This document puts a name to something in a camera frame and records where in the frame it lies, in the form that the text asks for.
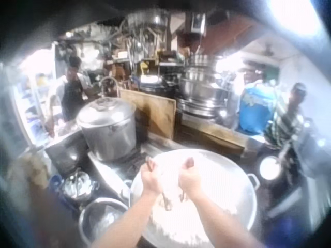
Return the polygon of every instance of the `pot lid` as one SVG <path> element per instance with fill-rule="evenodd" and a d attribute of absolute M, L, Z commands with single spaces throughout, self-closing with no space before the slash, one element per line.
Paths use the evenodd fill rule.
<path fill-rule="evenodd" d="M 103 97 L 83 107 L 76 121 L 84 128 L 103 127 L 130 118 L 135 110 L 135 105 L 123 99 Z"/>

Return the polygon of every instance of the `stacked pots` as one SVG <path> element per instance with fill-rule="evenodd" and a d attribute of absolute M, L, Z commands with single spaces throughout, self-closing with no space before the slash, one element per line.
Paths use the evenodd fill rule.
<path fill-rule="evenodd" d="M 226 109 L 235 74 L 218 67 L 220 56 L 194 55 L 187 61 L 178 100 L 184 112 L 202 117 L 216 117 Z"/>

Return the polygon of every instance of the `stock pot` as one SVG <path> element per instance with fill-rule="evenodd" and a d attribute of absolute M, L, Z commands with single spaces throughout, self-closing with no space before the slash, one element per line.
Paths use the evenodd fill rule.
<path fill-rule="evenodd" d="M 117 160 L 136 146 L 135 111 L 135 105 L 111 97 L 99 98 L 80 110 L 77 124 L 98 160 Z"/>

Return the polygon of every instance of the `striped shirt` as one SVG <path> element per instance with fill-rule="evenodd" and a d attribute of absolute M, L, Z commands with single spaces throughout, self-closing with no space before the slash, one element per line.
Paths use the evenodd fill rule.
<path fill-rule="evenodd" d="M 300 131 L 303 117 L 300 109 L 290 110 L 284 97 L 279 97 L 272 122 L 264 130 L 264 138 L 268 145 L 274 149 L 281 149 L 293 134 Z"/>

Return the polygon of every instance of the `wooden cutting board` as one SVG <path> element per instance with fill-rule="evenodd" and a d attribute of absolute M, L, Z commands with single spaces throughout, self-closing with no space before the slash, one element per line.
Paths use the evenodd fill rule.
<path fill-rule="evenodd" d="M 121 98 L 135 104 L 136 121 L 148 132 L 173 139 L 176 101 L 138 91 L 121 89 Z"/>

